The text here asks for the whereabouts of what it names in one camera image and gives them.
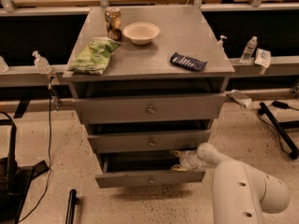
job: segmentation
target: cabinet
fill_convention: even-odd
[[[205,170],[171,171],[173,149],[210,136],[234,72],[197,7],[121,7],[121,26],[145,21],[161,32],[146,46],[126,37],[102,76],[64,72],[102,174],[100,188],[202,181]],[[91,37],[106,36],[104,10],[91,9],[69,59]],[[207,61],[202,73],[169,62],[175,52]]]

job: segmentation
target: white bowl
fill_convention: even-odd
[[[122,33],[134,44],[146,45],[160,33],[160,29],[151,23],[136,22],[123,28]]]

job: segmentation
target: concrete floor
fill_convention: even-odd
[[[270,105],[272,100],[264,102]],[[299,108],[298,100],[285,102]],[[220,117],[213,123],[209,142],[220,152],[285,182],[291,192],[289,207],[280,214],[263,214],[264,222],[295,224],[299,221],[299,160],[293,161],[283,153],[276,131],[258,119],[259,103],[254,101],[249,108],[244,108],[234,102],[226,102]],[[6,103],[1,103],[0,110],[6,106]],[[18,127],[16,159],[19,166],[48,161],[48,107],[47,102],[32,103],[22,119],[15,119]],[[275,107],[270,109],[279,121],[299,120],[298,111]],[[73,106],[62,105],[60,111],[51,112],[51,123],[53,172],[49,189],[23,224],[65,223],[71,189],[76,189],[79,197],[75,224],[213,223],[213,170],[206,171],[202,183],[100,189],[94,176],[101,171]],[[7,144],[8,130],[3,129],[0,132],[1,157],[7,155],[2,146]],[[299,144],[299,130],[289,134]],[[36,205],[45,189],[47,176],[44,174],[32,182],[21,217]]]

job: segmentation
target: white robotic arm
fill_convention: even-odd
[[[279,213],[289,205],[290,193],[282,181],[221,154],[209,143],[175,154],[179,156],[180,170],[216,167],[215,224],[264,224],[262,212]]]

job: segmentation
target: green chip bag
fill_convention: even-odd
[[[108,37],[96,37],[78,54],[67,70],[75,73],[102,75],[109,64],[111,53],[120,44]]]

